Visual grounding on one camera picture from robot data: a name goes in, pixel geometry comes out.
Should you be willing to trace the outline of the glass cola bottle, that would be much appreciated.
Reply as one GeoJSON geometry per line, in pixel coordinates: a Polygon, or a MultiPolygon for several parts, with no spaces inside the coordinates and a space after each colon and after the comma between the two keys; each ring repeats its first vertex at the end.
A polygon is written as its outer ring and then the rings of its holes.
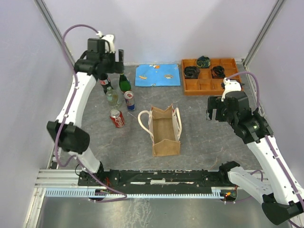
{"type": "Polygon", "coordinates": [[[110,87],[113,89],[113,86],[111,84],[111,81],[110,81],[110,78],[108,76],[107,73],[102,73],[100,76],[99,76],[99,84],[102,86],[103,88],[103,92],[106,94],[107,93],[107,88],[110,87]]]}

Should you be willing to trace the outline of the green glass bottle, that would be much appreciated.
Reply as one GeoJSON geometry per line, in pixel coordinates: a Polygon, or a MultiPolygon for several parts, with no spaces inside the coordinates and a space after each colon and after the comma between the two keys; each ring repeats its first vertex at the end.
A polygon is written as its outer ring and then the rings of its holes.
{"type": "Polygon", "coordinates": [[[127,91],[131,91],[131,84],[128,78],[124,74],[120,74],[119,77],[119,88],[121,92],[124,94],[127,91]]]}

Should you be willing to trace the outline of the clear glass soda bottle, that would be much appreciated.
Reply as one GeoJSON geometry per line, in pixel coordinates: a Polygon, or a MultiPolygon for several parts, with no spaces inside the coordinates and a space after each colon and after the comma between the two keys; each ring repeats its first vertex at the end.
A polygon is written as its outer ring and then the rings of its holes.
{"type": "Polygon", "coordinates": [[[110,86],[107,87],[106,99],[109,105],[113,108],[119,108],[121,106],[121,101],[119,99],[118,93],[110,86]]]}

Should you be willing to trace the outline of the watermelon print canvas bag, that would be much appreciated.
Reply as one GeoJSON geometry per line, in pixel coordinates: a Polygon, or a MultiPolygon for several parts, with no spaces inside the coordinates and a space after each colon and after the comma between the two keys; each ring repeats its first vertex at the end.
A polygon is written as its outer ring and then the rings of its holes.
{"type": "Polygon", "coordinates": [[[151,107],[138,114],[139,125],[150,135],[154,157],[180,155],[182,123],[178,107],[151,107]]]}

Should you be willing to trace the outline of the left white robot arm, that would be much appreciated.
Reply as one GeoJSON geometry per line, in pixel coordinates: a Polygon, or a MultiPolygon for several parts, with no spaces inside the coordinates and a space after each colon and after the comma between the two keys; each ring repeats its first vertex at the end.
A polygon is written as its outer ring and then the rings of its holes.
{"type": "Polygon", "coordinates": [[[90,38],[87,49],[72,65],[73,81],[65,104],[55,121],[47,123],[47,131],[53,139],[54,155],[59,160],[59,151],[67,152],[86,172],[94,185],[105,180],[102,163],[91,151],[90,136],[82,130],[83,112],[89,95],[98,81],[106,86],[110,81],[108,74],[120,74],[124,71],[124,51],[116,50],[114,35],[101,35],[90,38]]]}

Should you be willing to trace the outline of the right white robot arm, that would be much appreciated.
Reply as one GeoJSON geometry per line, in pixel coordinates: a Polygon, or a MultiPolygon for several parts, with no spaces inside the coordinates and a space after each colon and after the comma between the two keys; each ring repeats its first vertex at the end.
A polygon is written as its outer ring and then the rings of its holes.
{"type": "Polygon", "coordinates": [[[227,169],[218,173],[218,181],[239,186],[261,204],[266,217],[275,225],[286,221],[304,226],[304,189],[288,168],[277,146],[273,131],[258,109],[252,110],[243,91],[233,91],[208,98],[207,116],[228,123],[236,136],[257,158],[269,184],[247,174],[236,162],[227,162],[227,169]]]}

